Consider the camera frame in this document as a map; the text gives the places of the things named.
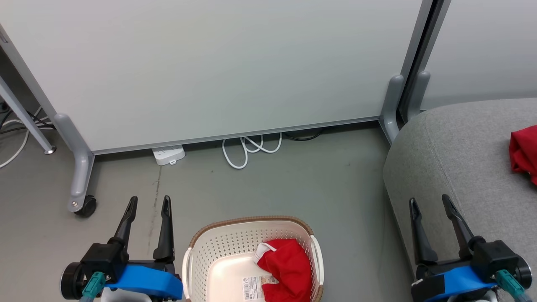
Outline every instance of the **laundry basket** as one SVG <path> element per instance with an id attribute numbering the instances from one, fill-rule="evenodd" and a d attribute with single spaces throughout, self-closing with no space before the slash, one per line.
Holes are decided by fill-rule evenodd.
<path id="1" fill-rule="evenodd" d="M 257 302 L 247 297 L 250 277 L 269 275 L 252 260 L 257 246 L 272 239 L 296 239 L 311 265 L 310 302 L 323 295 L 323 256 L 304 221 L 290 216 L 261 216 L 210 224 L 196 233 L 183 258 L 183 291 L 187 302 Z"/>

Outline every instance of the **white power strip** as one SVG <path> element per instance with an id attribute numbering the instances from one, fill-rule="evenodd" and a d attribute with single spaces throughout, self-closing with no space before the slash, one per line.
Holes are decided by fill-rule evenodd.
<path id="1" fill-rule="evenodd" d="M 164 166 L 165 164 L 174 165 L 178 160 L 185 157 L 185 149 L 182 145 L 153 148 L 153 155 L 157 160 L 157 164 Z"/>

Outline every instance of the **caster wheel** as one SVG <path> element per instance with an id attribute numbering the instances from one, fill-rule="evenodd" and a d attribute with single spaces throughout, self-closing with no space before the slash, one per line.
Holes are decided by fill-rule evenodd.
<path id="1" fill-rule="evenodd" d="M 82 205 L 82 208 L 75 212 L 75 215 L 80 217 L 89 217 L 97 208 L 97 200 L 93 197 L 93 195 L 87 195 L 84 199 L 84 205 Z"/>

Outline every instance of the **gray couch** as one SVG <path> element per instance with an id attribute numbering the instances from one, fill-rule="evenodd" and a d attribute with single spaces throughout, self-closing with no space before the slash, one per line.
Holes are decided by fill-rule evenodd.
<path id="1" fill-rule="evenodd" d="M 414 269 L 411 197 L 438 257 L 458 258 L 442 194 L 451 196 L 475 235 L 503 240 L 537 269 L 537 186 L 527 174 L 511 172 L 508 153 L 511 132 L 535 124 L 537 99 L 532 98 L 440 107 L 401 129 L 386 159 L 384 182 Z M 528 294 L 537 300 L 533 283 Z"/>

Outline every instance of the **floor stain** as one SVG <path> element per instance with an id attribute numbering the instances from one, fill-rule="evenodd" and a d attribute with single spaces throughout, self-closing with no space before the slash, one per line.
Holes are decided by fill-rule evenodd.
<path id="1" fill-rule="evenodd" d="M 155 220 L 157 219 L 158 211 L 157 211 L 157 199 L 158 199 L 158 189 L 161 186 L 161 173 L 162 173 L 162 166 L 158 170 L 158 180 L 157 183 L 157 191 L 155 193 L 155 201 L 153 202 L 153 215 L 151 216 L 151 226 L 149 227 L 149 238 L 147 239 L 147 255 L 149 255 L 149 252 L 151 250 L 151 236 L 153 235 L 153 229 L 155 228 Z"/>

